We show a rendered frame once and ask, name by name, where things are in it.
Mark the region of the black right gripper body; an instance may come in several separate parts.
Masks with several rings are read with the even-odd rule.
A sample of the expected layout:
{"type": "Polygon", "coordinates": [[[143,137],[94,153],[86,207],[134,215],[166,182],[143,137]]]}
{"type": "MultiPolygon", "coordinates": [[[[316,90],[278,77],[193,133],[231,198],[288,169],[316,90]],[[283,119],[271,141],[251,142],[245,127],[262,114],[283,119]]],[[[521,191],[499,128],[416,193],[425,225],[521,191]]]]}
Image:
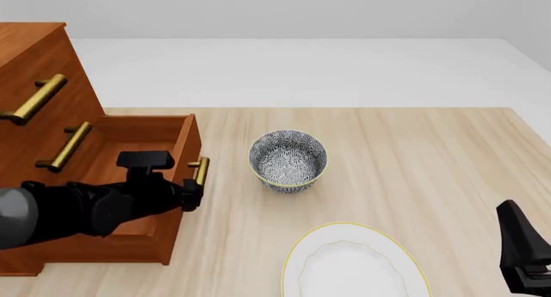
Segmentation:
{"type": "Polygon", "coordinates": [[[499,268],[512,294],[551,296],[551,260],[528,265],[501,262],[499,268]]]}

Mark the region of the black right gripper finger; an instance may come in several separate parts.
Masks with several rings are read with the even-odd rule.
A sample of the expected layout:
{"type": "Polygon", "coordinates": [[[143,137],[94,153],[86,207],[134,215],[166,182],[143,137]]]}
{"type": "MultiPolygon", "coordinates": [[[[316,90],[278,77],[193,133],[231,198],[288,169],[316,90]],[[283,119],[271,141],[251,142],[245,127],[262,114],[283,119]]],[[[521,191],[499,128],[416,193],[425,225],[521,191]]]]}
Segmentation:
{"type": "Polygon", "coordinates": [[[501,267],[551,265],[551,244],[530,224],[514,201],[500,203],[496,211],[501,234],[501,267]]]}

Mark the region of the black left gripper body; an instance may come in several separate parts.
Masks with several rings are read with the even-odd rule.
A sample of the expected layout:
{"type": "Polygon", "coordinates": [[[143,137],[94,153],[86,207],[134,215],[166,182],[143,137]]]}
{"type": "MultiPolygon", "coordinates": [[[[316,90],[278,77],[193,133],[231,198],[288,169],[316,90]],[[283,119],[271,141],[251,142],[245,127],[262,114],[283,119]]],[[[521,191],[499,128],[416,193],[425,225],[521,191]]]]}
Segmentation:
{"type": "Polygon", "coordinates": [[[196,180],[184,179],[182,185],[182,211],[195,211],[200,205],[203,197],[204,187],[196,180]]]}

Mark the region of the short brass handle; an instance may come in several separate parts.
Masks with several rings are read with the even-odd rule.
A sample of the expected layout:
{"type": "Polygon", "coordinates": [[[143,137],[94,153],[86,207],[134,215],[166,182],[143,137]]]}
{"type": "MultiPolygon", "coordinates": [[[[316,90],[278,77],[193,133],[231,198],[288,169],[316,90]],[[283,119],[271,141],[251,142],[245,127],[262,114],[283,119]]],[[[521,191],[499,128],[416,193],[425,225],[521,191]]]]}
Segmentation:
{"type": "Polygon", "coordinates": [[[201,186],[205,185],[207,180],[208,168],[210,165],[210,159],[207,157],[199,157],[196,162],[189,162],[188,167],[195,170],[193,180],[201,186]]]}

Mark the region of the wooden cabinet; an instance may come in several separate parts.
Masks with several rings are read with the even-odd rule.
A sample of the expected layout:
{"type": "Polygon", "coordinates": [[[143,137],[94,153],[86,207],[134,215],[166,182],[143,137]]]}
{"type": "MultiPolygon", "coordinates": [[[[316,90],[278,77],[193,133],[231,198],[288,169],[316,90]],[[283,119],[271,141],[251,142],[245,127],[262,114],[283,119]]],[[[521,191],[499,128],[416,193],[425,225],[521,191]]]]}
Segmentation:
{"type": "MultiPolygon", "coordinates": [[[[63,22],[0,22],[0,68],[57,30],[65,31],[65,24],[63,22]]],[[[59,178],[44,184],[60,185],[78,180],[86,170],[85,166],[90,159],[84,154],[84,144],[92,140],[93,137],[87,135],[64,169],[60,173],[55,173],[59,175],[59,178]]]]}

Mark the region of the flat plate on black stalk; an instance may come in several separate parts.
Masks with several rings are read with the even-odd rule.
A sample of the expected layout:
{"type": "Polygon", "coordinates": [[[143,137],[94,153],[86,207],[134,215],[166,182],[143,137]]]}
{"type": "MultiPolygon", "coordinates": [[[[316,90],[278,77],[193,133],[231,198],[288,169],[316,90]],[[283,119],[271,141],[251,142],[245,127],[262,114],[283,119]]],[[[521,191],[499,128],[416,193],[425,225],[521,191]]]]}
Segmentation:
{"type": "Polygon", "coordinates": [[[171,170],[175,160],[167,151],[120,152],[116,166],[127,170],[128,183],[136,183],[158,175],[155,170],[171,170]]]}

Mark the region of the blue patterned bowl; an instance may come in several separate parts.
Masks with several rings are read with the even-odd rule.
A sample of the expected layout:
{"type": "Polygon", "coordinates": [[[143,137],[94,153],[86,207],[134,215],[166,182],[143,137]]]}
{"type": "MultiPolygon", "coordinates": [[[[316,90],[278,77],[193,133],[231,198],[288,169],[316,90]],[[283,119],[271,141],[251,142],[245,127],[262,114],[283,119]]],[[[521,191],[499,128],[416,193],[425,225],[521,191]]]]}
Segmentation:
{"type": "Polygon", "coordinates": [[[265,133],[251,144],[249,165],[260,183],[278,193],[297,193],[314,185],[328,162],[323,144],[309,133],[284,129],[265,133]]]}

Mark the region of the white plate with yellow rim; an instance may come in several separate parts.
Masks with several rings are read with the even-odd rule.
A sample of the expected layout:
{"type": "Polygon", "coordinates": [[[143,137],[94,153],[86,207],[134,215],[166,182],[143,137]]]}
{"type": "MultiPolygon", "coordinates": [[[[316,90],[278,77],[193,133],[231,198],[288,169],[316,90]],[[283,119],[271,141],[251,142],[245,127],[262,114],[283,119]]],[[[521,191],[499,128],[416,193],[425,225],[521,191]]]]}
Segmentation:
{"type": "Polygon", "coordinates": [[[302,235],[282,268],[281,297],[433,297],[404,247],[370,226],[332,222],[302,235]]]}

